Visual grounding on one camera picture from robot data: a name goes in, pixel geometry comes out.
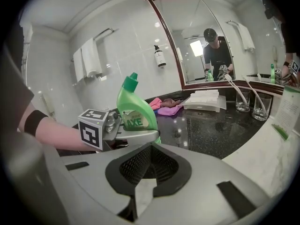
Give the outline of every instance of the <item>green bottle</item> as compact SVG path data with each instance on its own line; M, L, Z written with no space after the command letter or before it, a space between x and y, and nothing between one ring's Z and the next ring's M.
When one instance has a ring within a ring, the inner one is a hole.
M271 64L271 83L275 84L275 69L273 63Z
M117 108L124 121L126 130L156 130L158 124L155 113L146 101L139 98L135 93L137 73L126 77L117 98ZM155 141L161 143L160 137Z
M208 81L209 81L209 82L213 82L213 81L214 81L214 77L213 77L213 75L211 74L210 69L208 70L207 78L208 78Z

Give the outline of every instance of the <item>glass cup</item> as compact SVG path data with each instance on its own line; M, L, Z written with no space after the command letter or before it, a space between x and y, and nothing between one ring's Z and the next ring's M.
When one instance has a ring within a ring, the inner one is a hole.
M249 109L250 90L240 89L240 91L244 95L244 97L247 101L247 104L244 103L244 100L242 99L242 97L239 95L238 92L236 92L235 108L236 108L236 110L238 110L240 112L249 112L250 111L250 109Z
M266 113L263 112L263 108L258 98L255 97L255 105L252 112L252 117L259 121L266 121L269 115L272 97L267 94L258 93L258 96L261 98L262 103L266 109Z

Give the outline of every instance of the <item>black armband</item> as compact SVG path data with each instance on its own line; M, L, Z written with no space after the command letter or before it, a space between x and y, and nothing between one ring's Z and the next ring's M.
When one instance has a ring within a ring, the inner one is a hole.
M34 110L25 121L24 132L36 136L37 127L44 117L48 116L39 110Z
M284 64L283 64L283 66L287 66L287 67L289 67L289 63L288 62L285 62Z

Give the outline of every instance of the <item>towel rack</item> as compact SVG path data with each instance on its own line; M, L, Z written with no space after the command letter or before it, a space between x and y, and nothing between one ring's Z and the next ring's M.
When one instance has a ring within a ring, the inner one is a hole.
M227 21L226 23L235 23L236 25L239 25L237 22L232 21L232 20L229 20L229 21Z
M108 29L105 29L104 31L100 32L98 35L94 36L93 39L97 39L99 36L101 36L103 33L105 33L108 30L112 31L112 33L115 32L114 29L108 28Z

